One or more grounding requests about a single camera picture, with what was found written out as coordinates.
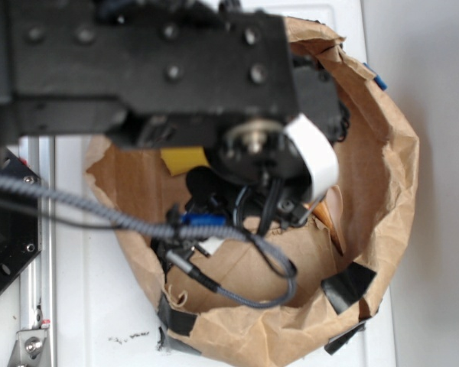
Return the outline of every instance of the cable connector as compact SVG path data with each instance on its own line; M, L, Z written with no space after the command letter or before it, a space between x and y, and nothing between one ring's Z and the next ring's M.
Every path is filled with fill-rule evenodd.
M217 293L220 285L205 275L196 265L185 260L173 250L168 251L165 257L169 262L174 264L177 268L181 269L185 274L194 279L197 283L203 285L211 292Z

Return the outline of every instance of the gray braided cable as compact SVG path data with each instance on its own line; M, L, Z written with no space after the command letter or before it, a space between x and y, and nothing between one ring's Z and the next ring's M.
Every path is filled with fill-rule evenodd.
M30 185L22 180L0 175L0 191L21 196L29 196L36 199L44 198L57 201L77 209L92 213L98 217L116 223L123 229L139 232L142 235L159 239L170 239L177 235L181 239L201 239L207 237L218 237L221 239L235 239L238 241L253 242L260 250L272 256L284 269L288 276L287 292L268 302L255 302L241 297L223 287L219 287L218 294L228 297L240 304L253 308L270 308L283 304L294 297L296 290L295 269L287 256L280 248L275 247L259 235L245 234L242 231L230 226L181 226L177 232L168 224L149 223L140 220L129 214L111 209L93 200L89 200L71 193L53 190L39 185Z

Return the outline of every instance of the blue connector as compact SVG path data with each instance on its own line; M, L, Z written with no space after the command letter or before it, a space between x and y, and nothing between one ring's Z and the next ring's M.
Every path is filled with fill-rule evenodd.
M372 71L373 73L376 74L376 77L374 78L374 81L379 86L379 88L381 88L381 90L388 89L388 85L386 83L384 83L384 80L381 78L381 76L379 76L378 73L376 73L369 65L367 65L367 63L364 63L364 65L366 66L367 69L369 69L370 71Z
M182 217L182 224L191 226L224 226L225 216L215 216L213 214L194 214L186 213Z

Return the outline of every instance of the mounting hole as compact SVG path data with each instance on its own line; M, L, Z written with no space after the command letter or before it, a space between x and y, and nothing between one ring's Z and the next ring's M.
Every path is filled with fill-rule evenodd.
M10 271L10 268L5 265L5 264L0 264L0 271L2 272L3 275L9 277L12 272Z

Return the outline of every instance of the white wall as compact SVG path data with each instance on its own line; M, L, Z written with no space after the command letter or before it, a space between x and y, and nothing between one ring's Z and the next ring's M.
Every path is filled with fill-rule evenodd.
M410 246L392 283L399 367L459 367L459 1L363 0L370 66L421 139Z

